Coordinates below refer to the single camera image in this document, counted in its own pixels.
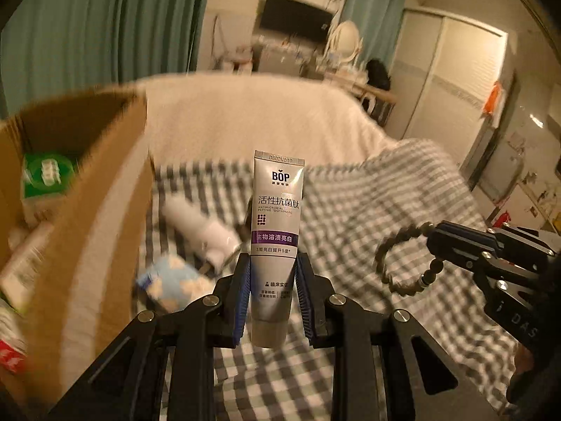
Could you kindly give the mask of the white BOP toothpaste tube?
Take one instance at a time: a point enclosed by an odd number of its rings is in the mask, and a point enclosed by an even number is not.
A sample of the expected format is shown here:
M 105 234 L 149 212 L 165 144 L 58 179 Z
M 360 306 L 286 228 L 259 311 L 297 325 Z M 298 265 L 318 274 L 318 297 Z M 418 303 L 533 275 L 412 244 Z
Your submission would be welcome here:
M 305 161 L 256 151 L 250 232 L 250 339 L 266 349 L 286 339 L 299 251 Z

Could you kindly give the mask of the green white medicine box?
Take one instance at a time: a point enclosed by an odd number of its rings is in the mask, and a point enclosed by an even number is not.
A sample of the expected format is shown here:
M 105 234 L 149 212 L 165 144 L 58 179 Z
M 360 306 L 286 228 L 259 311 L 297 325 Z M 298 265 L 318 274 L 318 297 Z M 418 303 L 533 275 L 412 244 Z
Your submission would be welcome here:
M 29 227 L 54 217 L 77 171 L 77 161 L 61 153 L 24 155 L 21 200 L 24 220 Z

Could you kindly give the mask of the red floss pick box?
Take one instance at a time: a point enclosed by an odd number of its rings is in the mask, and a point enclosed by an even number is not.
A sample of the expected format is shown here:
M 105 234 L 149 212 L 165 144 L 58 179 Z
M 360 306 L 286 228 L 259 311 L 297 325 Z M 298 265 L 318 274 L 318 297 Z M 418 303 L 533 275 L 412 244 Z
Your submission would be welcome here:
M 4 339 L 0 340 L 0 365 L 11 374 L 21 374 L 26 367 L 26 356 Z

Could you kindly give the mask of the blue cloud tissue pack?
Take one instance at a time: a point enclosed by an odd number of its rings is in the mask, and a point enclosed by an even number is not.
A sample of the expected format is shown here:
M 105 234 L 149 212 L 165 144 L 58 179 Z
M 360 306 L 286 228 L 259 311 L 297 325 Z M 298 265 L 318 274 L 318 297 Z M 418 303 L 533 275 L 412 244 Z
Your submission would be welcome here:
M 191 302 L 213 293 L 215 283 L 180 256 L 160 256 L 137 277 L 136 285 L 167 313 L 183 310 Z

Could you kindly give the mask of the checkered bed sheet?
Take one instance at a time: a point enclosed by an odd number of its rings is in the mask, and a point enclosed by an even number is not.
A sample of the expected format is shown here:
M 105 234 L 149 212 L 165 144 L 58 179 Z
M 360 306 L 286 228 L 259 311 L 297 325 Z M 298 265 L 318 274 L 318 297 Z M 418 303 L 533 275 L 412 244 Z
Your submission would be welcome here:
M 251 162 L 187 162 L 155 170 L 141 269 L 163 254 L 191 264 L 198 258 L 163 218 L 164 200 L 184 195 L 229 225 L 243 221 L 252 194 Z M 482 229 L 477 204 L 448 155 L 426 140 L 401 142 L 348 165 L 319 165 L 304 175 L 300 248 L 316 273 L 363 308 L 408 310 L 454 358 L 491 406 L 508 409 L 515 340 L 486 317 L 483 295 L 469 272 L 447 265 L 412 298 L 393 295 L 374 273 L 382 240 L 410 225 L 453 221 Z M 214 393 L 219 420 L 326 420 L 331 414 L 332 350 L 312 348 L 293 311 L 279 350 L 253 346 L 215 352 Z

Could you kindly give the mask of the cardboard box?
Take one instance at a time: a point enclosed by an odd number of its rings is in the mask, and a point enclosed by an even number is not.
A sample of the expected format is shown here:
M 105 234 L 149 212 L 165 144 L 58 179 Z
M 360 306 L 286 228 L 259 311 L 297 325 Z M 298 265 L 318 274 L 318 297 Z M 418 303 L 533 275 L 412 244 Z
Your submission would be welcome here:
M 146 97 L 115 87 L 34 103 L 1 123 L 3 238 L 24 221 L 24 156 L 56 152 L 78 160 L 24 316 L 27 365 L 7 382 L 35 412 L 55 405 L 130 322 L 151 201 L 146 122 Z

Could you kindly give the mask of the wooden vanity desk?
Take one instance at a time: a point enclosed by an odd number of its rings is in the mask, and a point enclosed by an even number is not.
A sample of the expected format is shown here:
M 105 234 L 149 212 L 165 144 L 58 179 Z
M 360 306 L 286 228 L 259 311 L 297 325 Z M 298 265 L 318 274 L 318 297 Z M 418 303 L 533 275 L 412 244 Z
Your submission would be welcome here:
M 302 78 L 326 82 L 334 87 L 339 87 L 354 96 L 361 105 L 368 101 L 365 112 L 381 127 L 386 126 L 392 114 L 398 97 L 390 91 L 372 87 L 362 83 L 349 75 L 340 75 L 329 71 L 302 71 Z

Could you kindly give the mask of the white louvered wardrobe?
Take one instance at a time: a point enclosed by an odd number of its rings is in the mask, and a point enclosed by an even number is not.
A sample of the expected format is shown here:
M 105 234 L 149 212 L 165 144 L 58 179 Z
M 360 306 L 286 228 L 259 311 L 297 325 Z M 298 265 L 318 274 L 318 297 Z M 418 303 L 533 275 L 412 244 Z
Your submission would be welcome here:
M 439 9 L 405 9 L 390 75 L 397 102 L 384 125 L 396 139 L 429 139 L 465 170 L 493 126 L 512 77 L 509 35 Z

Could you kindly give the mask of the black bag on chair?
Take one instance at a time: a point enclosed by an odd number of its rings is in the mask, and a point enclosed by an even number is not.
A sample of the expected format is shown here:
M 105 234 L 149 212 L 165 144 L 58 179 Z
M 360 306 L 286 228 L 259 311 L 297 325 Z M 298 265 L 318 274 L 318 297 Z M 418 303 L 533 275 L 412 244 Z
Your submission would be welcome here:
M 391 90 L 391 77 L 385 65 L 378 59 L 371 59 L 366 63 L 365 71 L 367 72 L 367 84 L 371 87 L 381 90 Z

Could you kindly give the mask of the round vanity mirror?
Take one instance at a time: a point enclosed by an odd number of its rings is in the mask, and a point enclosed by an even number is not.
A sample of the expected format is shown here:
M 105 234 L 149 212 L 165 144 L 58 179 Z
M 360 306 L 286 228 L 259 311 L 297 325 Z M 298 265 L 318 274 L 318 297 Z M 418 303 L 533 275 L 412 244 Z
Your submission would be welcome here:
M 363 38 L 350 20 L 339 23 L 329 34 L 324 58 L 332 67 L 352 64 L 362 50 Z

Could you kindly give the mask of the cream quilted blanket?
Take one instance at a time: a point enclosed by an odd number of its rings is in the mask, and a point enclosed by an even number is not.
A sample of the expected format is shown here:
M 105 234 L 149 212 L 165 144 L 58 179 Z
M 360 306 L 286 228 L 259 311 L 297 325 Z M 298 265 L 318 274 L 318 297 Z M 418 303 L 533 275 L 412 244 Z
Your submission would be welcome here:
M 355 98 L 318 81 L 199 72 L 155 75 L 133 87 L 147 97 L 156 165 L 251 161 L 257 150 L 342 165 L 398 144 Z

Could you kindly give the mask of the teal curtain right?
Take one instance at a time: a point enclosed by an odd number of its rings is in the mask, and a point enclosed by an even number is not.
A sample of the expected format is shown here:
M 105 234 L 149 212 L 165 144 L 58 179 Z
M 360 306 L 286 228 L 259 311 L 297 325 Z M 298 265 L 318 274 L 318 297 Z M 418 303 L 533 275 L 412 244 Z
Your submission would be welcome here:
M 342 20 L 352 21 L 363 38 L 360 61 L 378 59 L 390 67 L 405 0 L 346 0 Z

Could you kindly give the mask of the teal curtain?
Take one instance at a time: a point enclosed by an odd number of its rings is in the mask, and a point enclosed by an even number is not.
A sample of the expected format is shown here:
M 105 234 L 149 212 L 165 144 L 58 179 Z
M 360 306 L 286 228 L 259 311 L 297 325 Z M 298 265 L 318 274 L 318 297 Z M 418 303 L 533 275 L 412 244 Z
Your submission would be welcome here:
M 1 31 L 8 114 L 35 100 L 192 72 L 207 0 L 23 0 Z
M 346 0 L 342 20 L 352 21 L 363 38 L 360 61 L 378 59 L 390 67 L 405 0 Z

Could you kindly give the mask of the teal curtain left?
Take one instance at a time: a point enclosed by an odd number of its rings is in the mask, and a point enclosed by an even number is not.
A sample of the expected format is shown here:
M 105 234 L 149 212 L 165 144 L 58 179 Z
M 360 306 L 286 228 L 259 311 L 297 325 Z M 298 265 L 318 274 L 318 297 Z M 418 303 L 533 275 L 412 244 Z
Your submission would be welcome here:
M 35 100 L 192 72 L 207 0 L 23 0 L 1 31 L 8 114 Z

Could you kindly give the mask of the black wall television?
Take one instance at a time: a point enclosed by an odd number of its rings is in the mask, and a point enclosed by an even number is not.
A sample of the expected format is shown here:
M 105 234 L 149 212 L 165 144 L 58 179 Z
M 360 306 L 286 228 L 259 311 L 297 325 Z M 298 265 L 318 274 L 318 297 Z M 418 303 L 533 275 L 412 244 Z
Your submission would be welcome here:
M 299 0 L 265 0 L 259 28 L 324 45 L 333 14 Z

